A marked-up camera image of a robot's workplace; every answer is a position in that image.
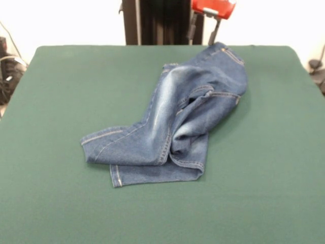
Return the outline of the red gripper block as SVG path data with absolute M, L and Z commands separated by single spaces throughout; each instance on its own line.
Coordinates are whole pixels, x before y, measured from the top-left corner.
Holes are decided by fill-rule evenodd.
M 192 0 L 191 8 L 192 10 L 194 10 L 194 12 L 192 14 L 188 33 L 187 33 L 188 40 L 192 41 L 194 38 L 196 32 L 196 21 L 197 21 L 196 13 L 200 13 L 208 17 L 216 18 L 215 28 L 211 33 L 208 41 L 209 46 L 213 45 L 215 43 L 215 39 L 219 30 L 221 19 L 228 20 L 235 6 L 236 6 L 236 1 L 233 0 Z

